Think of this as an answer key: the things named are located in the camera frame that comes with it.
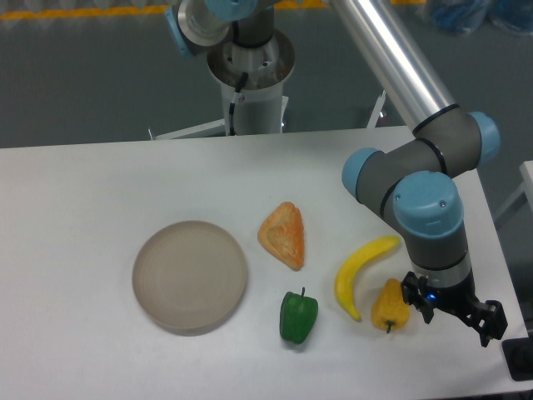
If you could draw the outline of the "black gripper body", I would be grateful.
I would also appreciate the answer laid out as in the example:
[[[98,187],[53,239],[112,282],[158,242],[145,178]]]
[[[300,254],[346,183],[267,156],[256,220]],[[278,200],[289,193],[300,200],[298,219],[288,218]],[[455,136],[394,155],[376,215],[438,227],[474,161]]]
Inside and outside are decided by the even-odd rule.
[[[418,287],[424,299],[418,310],[424,319],[432,319],[434,309],[459,319],[467,319],[479,303],[472,272],[456,285],[444,288],[431,286],[426,277],[420,277]]]

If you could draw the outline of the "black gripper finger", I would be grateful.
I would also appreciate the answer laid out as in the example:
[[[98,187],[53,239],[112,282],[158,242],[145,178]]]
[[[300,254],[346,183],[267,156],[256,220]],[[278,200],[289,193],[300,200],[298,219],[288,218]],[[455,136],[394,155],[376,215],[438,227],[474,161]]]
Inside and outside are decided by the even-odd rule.
[[[414,306],[422,315],[425,324],[429,324],[434,317],[434,304],[427,283],[425,276],[417,276],[414,272],[408,272],[401,282],[404,303]]]
[[[469,328],[478,332],[481,346],[486,348],[490,341],[501,340],[508,326],[503,305],[496,300],[472,302],[457,314]]]

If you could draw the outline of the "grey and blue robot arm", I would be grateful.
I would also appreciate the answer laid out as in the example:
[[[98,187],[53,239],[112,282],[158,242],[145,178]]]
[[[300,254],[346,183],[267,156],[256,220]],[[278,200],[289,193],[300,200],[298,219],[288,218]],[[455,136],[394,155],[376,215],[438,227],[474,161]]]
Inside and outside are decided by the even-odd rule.
[[[464,211],[454,178],[491,160],[500,134],[481,112],[464,112],[383,1],[334,1],[332,9],[413,134],[391,151],[363,148],[346,161],[346,190],[403,237],[412,271],[406,303],[429,322],[435,310],[501,339],[502,305],[475,294]],[[165,12],[184,55],[205,53],[221,84],[229,136],[279,133],[281,85],[295,62],[274,27],[272,1],[177,1]]]

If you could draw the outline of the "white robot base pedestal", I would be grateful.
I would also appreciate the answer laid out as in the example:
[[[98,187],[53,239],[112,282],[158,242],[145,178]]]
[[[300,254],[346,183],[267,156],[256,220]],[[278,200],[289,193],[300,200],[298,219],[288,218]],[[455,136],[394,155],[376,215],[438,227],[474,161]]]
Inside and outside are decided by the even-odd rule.
[[[277,29],[259,47],[247,48],[228,42],[212,50],[207,54],[207,65],[221,89],[223,118],[152,139],[281,133],[288,103],[283,87],[294,64],[294,48]]]

